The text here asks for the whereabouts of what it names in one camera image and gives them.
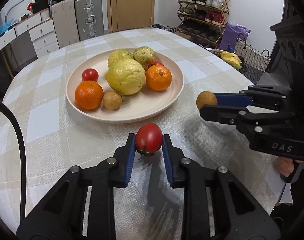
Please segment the right hand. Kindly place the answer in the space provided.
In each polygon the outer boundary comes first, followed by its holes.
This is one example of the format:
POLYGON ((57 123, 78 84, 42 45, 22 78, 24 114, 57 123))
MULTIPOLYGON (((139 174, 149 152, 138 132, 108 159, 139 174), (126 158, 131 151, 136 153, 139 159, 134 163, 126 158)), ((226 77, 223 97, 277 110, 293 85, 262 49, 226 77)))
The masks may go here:
POLYGON ((278 163, 279 173, 285 177, 290 176, 294 171, 294 161, 292 159, 278 157, 277 163, 278 163))

